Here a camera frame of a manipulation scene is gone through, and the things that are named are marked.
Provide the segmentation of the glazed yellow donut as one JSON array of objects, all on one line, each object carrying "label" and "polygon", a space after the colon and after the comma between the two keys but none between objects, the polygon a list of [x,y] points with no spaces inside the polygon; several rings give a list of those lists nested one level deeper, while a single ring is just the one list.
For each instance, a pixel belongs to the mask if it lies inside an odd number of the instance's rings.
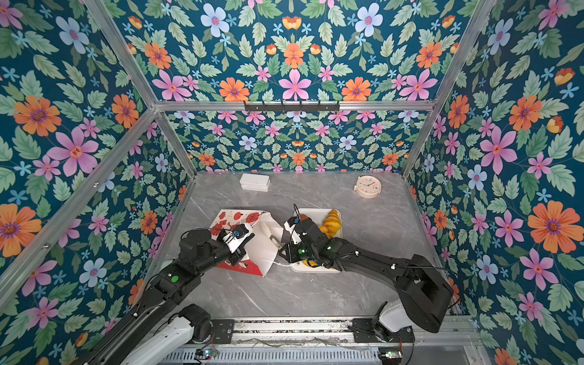
[{"label": "glazed yellow donut", "polygon": [[304,260],[303,263],[304,263],[305,266],[307,266],[309,268],[312,268],[312,269],[317,269],[317,268],[320,267],[319,264],[317,264],[313,260],[309,260],[309,259],[308,260]]}]

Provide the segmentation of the long twisted bread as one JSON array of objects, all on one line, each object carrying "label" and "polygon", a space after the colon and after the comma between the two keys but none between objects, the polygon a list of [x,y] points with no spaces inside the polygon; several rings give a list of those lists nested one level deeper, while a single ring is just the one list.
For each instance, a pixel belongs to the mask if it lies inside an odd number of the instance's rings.
[{"label": "long twisted bread", "polygon": [[342,220],[338,210],[333,209],[331,210],[321,225],[319,225],[319,229],[322,233],[324,233],[328,238],[333,238],[342,228]]}]

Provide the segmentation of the metal tongs white tips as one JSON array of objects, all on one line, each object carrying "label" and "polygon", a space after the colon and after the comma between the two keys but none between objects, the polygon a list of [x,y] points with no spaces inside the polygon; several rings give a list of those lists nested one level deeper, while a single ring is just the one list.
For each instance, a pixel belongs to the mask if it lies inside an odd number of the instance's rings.
[{"label": "metal tongs white tips", "polygon": [[274,244],[277,249],[282,249],[283,245],[280,240],[272,233],[270,226],[267,225],[266,222],[260,221],[259,222],[260,230],[263,234]]}]

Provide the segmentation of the red white paper bag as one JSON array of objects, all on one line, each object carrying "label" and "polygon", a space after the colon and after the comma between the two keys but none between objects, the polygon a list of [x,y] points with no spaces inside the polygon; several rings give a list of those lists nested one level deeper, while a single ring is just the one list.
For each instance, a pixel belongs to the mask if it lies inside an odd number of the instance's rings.
[{"label": "red white paper bag", "polygon": [[235,259],[227,259],[218,267],[232,272],[264,277],[274,264],[280,249],[284,228],[267,211],[222,209],[213,220],[214,239],[228,240],[237,247]]}]

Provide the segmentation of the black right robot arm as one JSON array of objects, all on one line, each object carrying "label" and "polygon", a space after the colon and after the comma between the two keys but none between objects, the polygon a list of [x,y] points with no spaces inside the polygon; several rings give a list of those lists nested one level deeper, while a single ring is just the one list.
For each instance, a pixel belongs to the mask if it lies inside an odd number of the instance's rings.
[{"label": "black right robot arm", "polygon": [[378,323],[390,332],[416,325],[438,333],[450,308],[453,289],[440,270],[422,255],[395,258],[327,237],[310,218],[291,217],[284,224],[278,255],[290,264],[307,260],[317,267],[352,272],[386,284],[399,301],[384,304]]}]

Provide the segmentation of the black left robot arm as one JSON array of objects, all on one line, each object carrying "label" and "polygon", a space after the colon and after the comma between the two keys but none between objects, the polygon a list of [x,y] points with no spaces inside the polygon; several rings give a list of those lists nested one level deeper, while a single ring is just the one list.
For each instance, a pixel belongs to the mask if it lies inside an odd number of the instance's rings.
[{"label": "black left robot arm", "polygon": [[182,234],[179,255],[156,274],[132,309],[75,364],[121,364],[166,315],[200,284],[203,275],[224,262],[237,264],[254,238],[250,224],[228,229],[197,228]]}]

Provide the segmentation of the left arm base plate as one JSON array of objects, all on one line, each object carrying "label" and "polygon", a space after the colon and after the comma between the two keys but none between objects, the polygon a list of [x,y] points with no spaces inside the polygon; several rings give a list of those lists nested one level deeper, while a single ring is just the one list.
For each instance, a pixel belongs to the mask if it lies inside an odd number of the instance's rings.
[{"label": "left arm base plate", "polygon": [[229,345],[234,336],[235,324],[236,321],[233,319],[212,319],[203,344]]}]

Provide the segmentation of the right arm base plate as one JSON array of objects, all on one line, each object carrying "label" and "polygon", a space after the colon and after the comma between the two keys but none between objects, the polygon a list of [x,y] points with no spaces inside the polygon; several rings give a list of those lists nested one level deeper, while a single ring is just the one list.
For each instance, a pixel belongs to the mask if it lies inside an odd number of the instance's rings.
[{"label": "right arm base plate", "polygon": [[348,329],[353,333],[356,343],[414,343],[412,327],[391,332],[372,318],[352,319]]}]

